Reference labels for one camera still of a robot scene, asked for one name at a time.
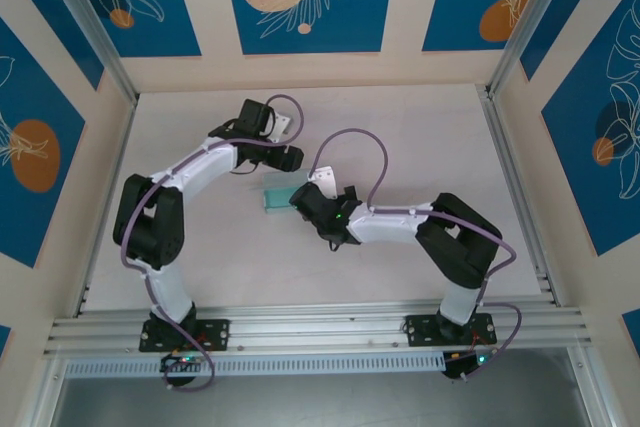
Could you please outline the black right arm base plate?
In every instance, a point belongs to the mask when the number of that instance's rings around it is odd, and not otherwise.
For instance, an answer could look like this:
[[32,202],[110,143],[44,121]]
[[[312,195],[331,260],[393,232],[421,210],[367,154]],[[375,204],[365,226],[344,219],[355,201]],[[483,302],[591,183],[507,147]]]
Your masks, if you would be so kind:
[[462,326],[445,319],[439,313],[408,315],[403,328],[410,347],[473,347],[497,343],[493,319],[486,313],[472,315]]

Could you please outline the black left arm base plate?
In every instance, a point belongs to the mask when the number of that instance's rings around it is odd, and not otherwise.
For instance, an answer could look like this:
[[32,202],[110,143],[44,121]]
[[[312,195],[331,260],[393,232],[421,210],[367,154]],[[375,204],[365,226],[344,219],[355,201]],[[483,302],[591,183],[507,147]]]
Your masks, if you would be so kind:
[[[183,325],[183,329],[208,352],[227,350],[229,327],[230,322],[226,319],[197,319]],[[169,353],[195,351],[196,347],[169,323],[154,317],[143,324],[138,350]]]

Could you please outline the light blue paper box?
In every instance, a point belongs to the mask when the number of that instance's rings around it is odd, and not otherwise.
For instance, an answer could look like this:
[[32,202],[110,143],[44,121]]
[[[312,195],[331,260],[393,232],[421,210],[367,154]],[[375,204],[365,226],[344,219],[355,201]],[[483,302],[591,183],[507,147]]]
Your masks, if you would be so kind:
[[275,213],[291,209],[289,199],[307,180],[307,169],[265,173],[261,187],[265,211]]

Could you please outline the blue floral wall panel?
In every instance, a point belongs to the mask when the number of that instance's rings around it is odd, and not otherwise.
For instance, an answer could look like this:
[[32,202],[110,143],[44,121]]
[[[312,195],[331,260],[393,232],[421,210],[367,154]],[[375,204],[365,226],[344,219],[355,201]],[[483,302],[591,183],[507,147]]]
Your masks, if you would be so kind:
[[0,253],[36,266],[85,121],[0,18]]
[[621,0],[542,110],[595,252],[640,233],[640,0]]
[[63,0],[31,0],[94,90],[104,66]]
[[581,0],[551,0],[528,44],[520,56],[520,64],[530,81],[546,57],[556,38]]

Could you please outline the grey metal sheet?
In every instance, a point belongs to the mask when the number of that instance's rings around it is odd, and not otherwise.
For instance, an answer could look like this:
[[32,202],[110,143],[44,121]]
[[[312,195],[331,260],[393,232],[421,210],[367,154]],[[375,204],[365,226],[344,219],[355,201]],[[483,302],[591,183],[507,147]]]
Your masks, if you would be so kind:
[[77,379],[52,427],[590,427],[570,384],[496,374],[468,383],[432,373],[230,377],[202,392],[158,380]]

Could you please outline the aluminium mounting rail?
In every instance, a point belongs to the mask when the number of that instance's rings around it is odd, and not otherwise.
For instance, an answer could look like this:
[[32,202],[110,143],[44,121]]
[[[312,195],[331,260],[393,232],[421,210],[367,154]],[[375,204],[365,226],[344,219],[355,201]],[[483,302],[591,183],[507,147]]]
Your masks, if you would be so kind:
[[[317,354],[405,351],[401,326],[410,314],[432,314],[434,300],[325,305],[201,308],[204,319],[230,322],[229,354]],[[592,337],[577,307],[560,307],[549,295],[492,299],[484,306],[499,340],[514,348],[589,346]],[[143,310],[90,311],[54,321],[47,358],[133,356]]]

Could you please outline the aluminium frame post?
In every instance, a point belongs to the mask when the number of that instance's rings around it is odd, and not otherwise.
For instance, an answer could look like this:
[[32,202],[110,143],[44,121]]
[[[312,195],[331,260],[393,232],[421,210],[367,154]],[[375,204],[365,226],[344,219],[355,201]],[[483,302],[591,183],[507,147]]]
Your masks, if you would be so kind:
[[487,98],[494,101],[538,27],[551,0],[529,0],[499,59],[487,86]]
[[134,87],[117,49],[91,2],[89,0],[63,0],[63,2],[120,93],[135,108],[139,92]]

